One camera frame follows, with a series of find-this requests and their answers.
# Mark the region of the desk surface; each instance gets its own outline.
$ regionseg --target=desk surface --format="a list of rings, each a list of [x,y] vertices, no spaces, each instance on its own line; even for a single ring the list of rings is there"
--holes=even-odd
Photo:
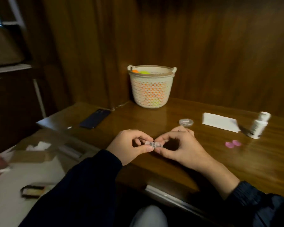
[[[231,117],[239,125],[249,128],[258,113],[171,98],[166,105],[157,109],[142,108],[130,101],[112,111],[95,129],[80,128],[79,123],[98,108],[76,103],[38,124],[105,149],[121,130],[139,129],[156,138],[178,126],[179,119],[190,118],[194,121],[191,129],[195,137],[212,157],[240,180],[250,182],[265,193],[284,196],[284,118],[272,116],[262,137],[254,140],[242,132],[234,133],[202,125],[202,114],[208,112]],[[232,140],[239,140],[243,145],[229,149],[224,143]],[[132,164],[189,187],[192,191],[199,190],[182,167],[154,152],[140,155]]]

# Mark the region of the navy jacket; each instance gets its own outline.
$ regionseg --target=navy jacket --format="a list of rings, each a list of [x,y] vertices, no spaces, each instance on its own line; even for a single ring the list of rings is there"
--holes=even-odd
[[[101,150],[74,166],[24,218],[20,227],[112,226],[120,160]],[[241,182],[225,201],[235,226],[284,226],[284,198]]]

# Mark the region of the gray pants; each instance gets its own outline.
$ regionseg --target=gray pants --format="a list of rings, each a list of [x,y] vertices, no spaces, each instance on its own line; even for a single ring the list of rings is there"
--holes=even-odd
[[[166,216],[159,207],[148,206],[136,213],[130,227],[168,227],[168,225]]]

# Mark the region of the hand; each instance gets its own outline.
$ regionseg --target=hand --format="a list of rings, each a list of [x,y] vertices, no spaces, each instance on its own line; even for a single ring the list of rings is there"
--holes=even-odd
[[[133,140],[138,147],[133,147]],[[153,151],[153,147],[149,145],[141,145],[146,141],[153,142],[153,138],[139,130],[121,131],[111,144],[106,148],[120,159],[123,166],[129,164],[138,155]]]
[[[209,160],[213,158],[204,150],[200,143],[195,139],[194,132],[183,126],[178,126],[155,139],[155,142],[160,142],[162,145],[167,143],[169,139],[177,139],[179,148],[175,151],[168,150],[163,147],[156,147],[155,152],[175,160],[190,169],[201,172],[203,167]]]

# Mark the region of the pink object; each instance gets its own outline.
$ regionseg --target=pink object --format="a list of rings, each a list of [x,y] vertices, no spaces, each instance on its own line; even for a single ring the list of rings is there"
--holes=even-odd
[[[235,145],[233,143],[226,142],[225,146],[227,146],[228,148],[234,148]]]
[[[233,140],[233,144],[236,146],[241,146],[242,143],[240,143],[238,140]]]

